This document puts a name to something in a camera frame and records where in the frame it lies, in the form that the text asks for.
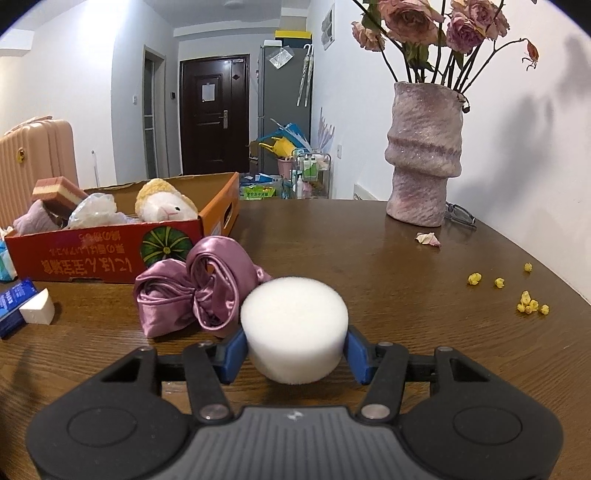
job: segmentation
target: white bottle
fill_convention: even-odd
[[[295,198],[298,200],[304,198],[304,181],[301,179],[301,175],[298,175],[295,183]]]

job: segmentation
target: suitcase handle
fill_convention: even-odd
[[[29,120],[24,121],[21,124],[18,124],[16,127],[14,127],[13,129],[10,129],[8,132],[6,132],[4,135],[8,135],[11,134],[12,132],[15,132],[16,130],[18,130],[19,128],[24,127],[25,125],[30,125],[30,124],[34,124],[36,122],[43,122],[43,120],[53,120],[53,116],[52,115],[46,115],[46,116],[34,116],[33,118],[30,118]]]

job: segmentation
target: scrunchie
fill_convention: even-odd
[[[236,330],[244,299],[270,279],[238,242],[207,236],[186,263],[167,258],[135,279],[139,321],[147,338],[182,330],[195,320],[223,338]]]

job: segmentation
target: peach suitcase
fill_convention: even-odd
[[[37,180],[60,176],[78,185],[68,122],[44,116],[6,132],[0,137],[0,226],[27,212]]]

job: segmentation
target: cardboard box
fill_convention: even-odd
[[[135,277],[159,260],[185,259],[204,236],[229,234],[238,215],[238,173],[175,177],[167,181],[195,203],[198,220],[11,234],[5,241],[19,277],[35,281],[133,283]],[[145,183],[89,189],[87,193],[110,193],[118,211],[134,215],[135,199]]]

